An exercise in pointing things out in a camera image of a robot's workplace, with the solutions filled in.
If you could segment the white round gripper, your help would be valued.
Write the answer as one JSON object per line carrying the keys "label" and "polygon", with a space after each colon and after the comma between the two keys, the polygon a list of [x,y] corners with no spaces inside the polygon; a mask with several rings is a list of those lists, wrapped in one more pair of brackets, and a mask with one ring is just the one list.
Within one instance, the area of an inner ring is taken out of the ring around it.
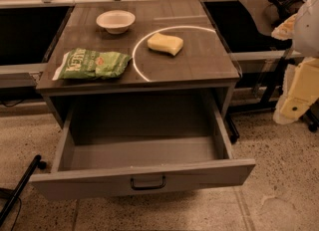
{"label": "white round gripper", "polygon": [[[293,14],[271,33],[277,40],[293,38],[296,14]],[[289,124],[302,117],[319,99],[319,59],[305,58],[299,65],[288,65],[283,79],[283,94],[279,97],[273,120]]]}

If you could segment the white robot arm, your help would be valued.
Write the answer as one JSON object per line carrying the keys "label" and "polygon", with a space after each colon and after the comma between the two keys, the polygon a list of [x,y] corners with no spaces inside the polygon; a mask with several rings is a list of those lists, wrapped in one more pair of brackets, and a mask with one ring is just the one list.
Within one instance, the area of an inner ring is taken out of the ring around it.
{"label": "white robot arm", "polygon": [[292,49],[304,56],[299,65],[287,66],[283,94],[273,115],[276,123],[289,124],[302,117],[319,99],[319,0],[307,0],[271,36],[278,40],[291,39]]}

